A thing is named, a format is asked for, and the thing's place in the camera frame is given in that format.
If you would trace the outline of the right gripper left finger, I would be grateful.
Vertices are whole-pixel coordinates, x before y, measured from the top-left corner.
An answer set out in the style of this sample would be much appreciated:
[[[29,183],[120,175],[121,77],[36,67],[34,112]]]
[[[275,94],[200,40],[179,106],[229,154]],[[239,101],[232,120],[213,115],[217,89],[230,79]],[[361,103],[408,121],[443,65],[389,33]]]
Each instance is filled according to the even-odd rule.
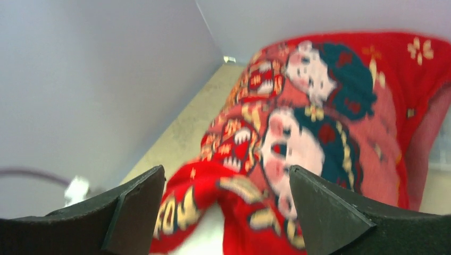
[[[165,184],[155,166],[43,217],[1,220],[1,254],[148,254]]]

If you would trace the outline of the red patterned pillowcase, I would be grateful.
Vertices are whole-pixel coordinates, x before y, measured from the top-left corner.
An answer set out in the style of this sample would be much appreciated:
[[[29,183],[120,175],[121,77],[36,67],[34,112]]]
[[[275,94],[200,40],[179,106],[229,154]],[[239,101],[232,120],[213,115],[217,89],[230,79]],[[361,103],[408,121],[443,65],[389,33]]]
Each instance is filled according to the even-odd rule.
[[[217,203],[223,254],[305,254],[294,165],[419,210],[450,107],[450,43],[403,32],[318,34],[269,45],[242,72],[169,179],[151,254],[174,251]]]

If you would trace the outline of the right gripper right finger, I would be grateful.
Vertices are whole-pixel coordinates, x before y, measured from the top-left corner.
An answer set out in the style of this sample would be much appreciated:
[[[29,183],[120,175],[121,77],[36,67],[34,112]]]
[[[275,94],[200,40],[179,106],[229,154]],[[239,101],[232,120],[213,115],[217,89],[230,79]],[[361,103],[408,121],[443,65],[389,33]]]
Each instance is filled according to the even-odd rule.
[[[308,254],[450,254],[450,215],[380,203],[300,166],[289,178]]]

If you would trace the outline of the white pillow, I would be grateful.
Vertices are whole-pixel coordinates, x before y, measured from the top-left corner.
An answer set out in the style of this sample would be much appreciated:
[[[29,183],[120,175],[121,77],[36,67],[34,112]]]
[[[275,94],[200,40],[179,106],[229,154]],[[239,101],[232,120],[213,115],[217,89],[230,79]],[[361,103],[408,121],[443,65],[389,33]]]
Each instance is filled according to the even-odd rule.
[[[213,204],[204,214],[195,230],[168,254],[223,255],[224,215],[220,206]]]

